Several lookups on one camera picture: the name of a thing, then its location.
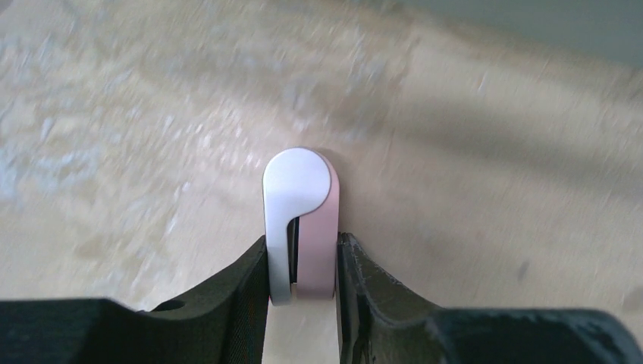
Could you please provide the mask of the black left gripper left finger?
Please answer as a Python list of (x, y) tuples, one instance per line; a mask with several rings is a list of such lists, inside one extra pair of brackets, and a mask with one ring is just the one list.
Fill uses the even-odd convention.
[(259, 363), (268, 313), (264, 240), (150, 311), (106, 298), (1, 304), (3, 363)]

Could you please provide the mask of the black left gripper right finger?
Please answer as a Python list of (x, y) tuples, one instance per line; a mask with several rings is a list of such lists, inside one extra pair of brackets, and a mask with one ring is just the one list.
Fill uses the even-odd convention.
[(445, 308), (371, 260), (358, 240), (337, 241), (342, 363), (640, 363), (636, 339), (595, 309)]

